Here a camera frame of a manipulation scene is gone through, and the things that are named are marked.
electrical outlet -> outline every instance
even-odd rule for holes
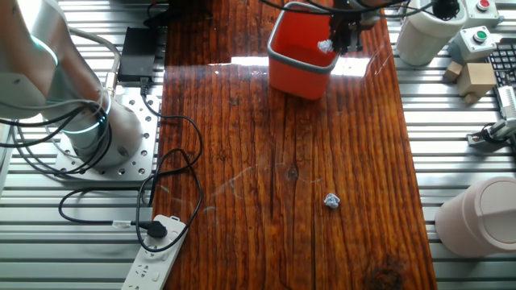
[[[179,232],[185,228],[185,224],[179,222],[176,217],[165,217],[157,215],[155,221],[161,222],[167,228],[167,236],[164,238],[152,238],[147,236],[145,244],[150,249],[160,249],[167,246],[176,239]],[[169,277],[172,265],[176,260],[177,253],[184,241],[182,236],[170,249],[161,252],[151,252],[143,248],[139,249],[135,262],[122,286],[122,290],[159,290]]]

orange bin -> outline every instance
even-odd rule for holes
[[[285,7],[324,11],[300,2]],[[318,49],[318,42],[328,39],[329,33],[328,15],[282,11],[267,44],[269,84],[311,100],[322,97],[338,60],[334,52]]]

wooden table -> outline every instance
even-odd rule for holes
[[[202,130],[206,199],[166,288],[435,289],[385,21],[346,55],[364,75],[340,65],[325,96],[306,101],[268,86],[278,10],[257,0],[212,9],[213,22],[168,33],[162,110]],[[198,146],[192,126],[162,122],[161,155]],[[164,169],[182,164],[178,155]],[[195,186],[162,179],[155,214],[186,220]],[[328,193],[338,209],[323,204]]]

white cylinder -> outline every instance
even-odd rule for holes
[[[463,257],[516,252],[516,179],[470,186],[441,206],[435,229],[444,246]]]
[[[430,2],[431,0],[413,0],[410,6],[421,8]],[[461,1],[459,4],[459,14],[449,21],[425,12],[406,17],[396,43],[400,58],[411,65],[430,63],[468,19],[464,5]]]

power adapter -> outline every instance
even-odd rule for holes
[[[142,78],[152,81],[159,35],[158,29],[127,29],[120,59],[119,81],[139,83]]]

